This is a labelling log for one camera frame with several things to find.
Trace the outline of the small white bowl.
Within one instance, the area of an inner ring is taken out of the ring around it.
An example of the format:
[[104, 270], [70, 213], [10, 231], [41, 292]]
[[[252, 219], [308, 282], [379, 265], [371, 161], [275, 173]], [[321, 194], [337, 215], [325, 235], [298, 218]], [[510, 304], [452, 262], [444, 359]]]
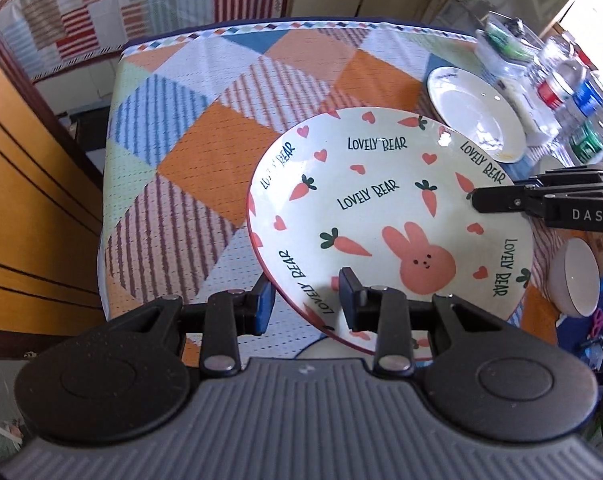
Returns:
[[567, 240], [553, 258], [548, 291], [559, 312], [569, 318], [587, 318], [599, 301], [600, 275], [597, 259], [581, 238]]

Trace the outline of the lovely bear carrot plate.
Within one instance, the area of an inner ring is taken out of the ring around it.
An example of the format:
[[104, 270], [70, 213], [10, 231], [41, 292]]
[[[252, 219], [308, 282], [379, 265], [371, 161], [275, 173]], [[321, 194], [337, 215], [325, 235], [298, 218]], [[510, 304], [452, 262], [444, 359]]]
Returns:
[[510, 318], [533, 268], [533, 233], [521, 214], [482, 214], [477, 188], [511, 184], [476, 143], [435, 120], [352, 107], [300, 122], [258, 162], [247, 226], [280, 296], [342, 344], [372, 352], [375, 337], [349, 327], [338, 297], [348, 268], [367, 286], [411, 299], [459, 296]]

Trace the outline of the white morning honey plate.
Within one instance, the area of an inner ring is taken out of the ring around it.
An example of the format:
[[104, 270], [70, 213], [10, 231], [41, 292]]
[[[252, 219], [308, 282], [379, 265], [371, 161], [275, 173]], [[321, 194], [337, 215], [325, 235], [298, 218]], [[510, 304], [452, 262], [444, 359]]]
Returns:
[[426, 80], [431, 105], [449, 127], [497, 162], [514, 164], [526, 151], [523, 126], [507, 100], [484, 79], [455, 67], [438, 67]]

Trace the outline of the white bowl dark rim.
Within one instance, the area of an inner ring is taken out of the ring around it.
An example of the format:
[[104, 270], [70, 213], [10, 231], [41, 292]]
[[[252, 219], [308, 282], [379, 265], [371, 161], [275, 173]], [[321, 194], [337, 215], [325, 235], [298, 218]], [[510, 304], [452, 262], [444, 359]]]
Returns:
[[323, 337], [318, 339], [308, 347], [301, 350], [297, 356], [297, 360], [336, 360], [336, 359], [361, 359], [365, 363], [371, 365], [373, 356], [357, 349], [353, 349], [347, 344], [329, 338]]

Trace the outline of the green label water bottle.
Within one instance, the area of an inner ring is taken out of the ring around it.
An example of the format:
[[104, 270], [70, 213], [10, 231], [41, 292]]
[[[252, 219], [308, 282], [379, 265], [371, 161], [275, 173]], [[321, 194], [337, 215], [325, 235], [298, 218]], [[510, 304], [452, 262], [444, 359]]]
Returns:
[[603, 106], [588, 117], [569, 137], [569, 154], [582, 165], [603, 159]]

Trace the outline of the white tissue pack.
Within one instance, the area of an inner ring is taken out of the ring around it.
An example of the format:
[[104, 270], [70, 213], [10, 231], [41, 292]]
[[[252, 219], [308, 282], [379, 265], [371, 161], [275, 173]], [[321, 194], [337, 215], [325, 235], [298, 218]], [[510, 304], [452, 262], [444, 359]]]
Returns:
[[545, 145], [556, 138], [559, 123], [528, 84], [512, 78], [499, 78], [497, 89], [521, 122], [529, 146]]

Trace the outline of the blue label water bottle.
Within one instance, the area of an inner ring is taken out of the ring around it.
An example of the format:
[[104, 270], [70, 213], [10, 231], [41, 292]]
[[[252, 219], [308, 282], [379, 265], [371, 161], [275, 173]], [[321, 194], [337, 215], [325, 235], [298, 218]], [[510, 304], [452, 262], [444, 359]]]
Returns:
[[575, 115], [579, 122], [603, 106], [603, 70], [590, 70], [573, 95]]

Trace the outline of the red label water bottle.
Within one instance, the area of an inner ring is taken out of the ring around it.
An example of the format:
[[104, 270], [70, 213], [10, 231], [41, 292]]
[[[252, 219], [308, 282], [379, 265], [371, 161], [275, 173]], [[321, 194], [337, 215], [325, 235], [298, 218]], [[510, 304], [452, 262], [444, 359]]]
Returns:
[[567, 58], [559, 62], [537, 87], [539, 99], [550, 110], [557, 110], [573, 96], [585, 78], [585, 73], [586, 66], [578, 58]]

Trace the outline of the colourful patchwork tablecloth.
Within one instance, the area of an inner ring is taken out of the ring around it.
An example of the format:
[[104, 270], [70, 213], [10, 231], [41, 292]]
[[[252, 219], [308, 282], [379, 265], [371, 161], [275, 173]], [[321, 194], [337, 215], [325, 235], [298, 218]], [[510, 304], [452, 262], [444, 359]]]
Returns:
[[[247, 197], [266, 150], [300, 122], [352, 107], [404, 110], [457, 131], [420, 108], [419, 97], [435, 68], [478, 73], [475, 50], [472, 37], [450, 30], [340, 21], [234, 25], [126, 49], [104, 174], [108, 316], [164, 295], [200, 304], [254, 285], [266, 273], [251, 244]], [[598, 332], [599, 308], [587, 318], [559, 312], [548, 276], [571, 238], [590, 246], [600, 275], [603, 236], [524, 217], [533, 268], [515, 312], [502, 320], [549, 344], [570, 325]], [[294, 325], [294, 350], [311, 334], [333, 338], [280, 293], [274, 318]]]

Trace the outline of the wooden chair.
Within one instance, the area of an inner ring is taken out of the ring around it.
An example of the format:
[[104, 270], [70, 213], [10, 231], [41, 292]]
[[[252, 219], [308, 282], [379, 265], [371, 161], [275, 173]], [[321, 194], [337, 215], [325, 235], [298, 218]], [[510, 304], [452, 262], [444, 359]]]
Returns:
[[0, 359], [27, 359], [104, 322], [102, 190], [0, 36]]

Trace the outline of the striped counter cloth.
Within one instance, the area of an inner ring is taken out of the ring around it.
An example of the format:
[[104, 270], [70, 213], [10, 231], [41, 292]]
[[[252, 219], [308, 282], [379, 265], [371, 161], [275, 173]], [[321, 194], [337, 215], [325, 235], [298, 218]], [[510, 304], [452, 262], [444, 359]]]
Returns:
[[130, 42], [228, 21], [278, 18], [285, 0], [0, 0], [0, 37], [37, 81]]

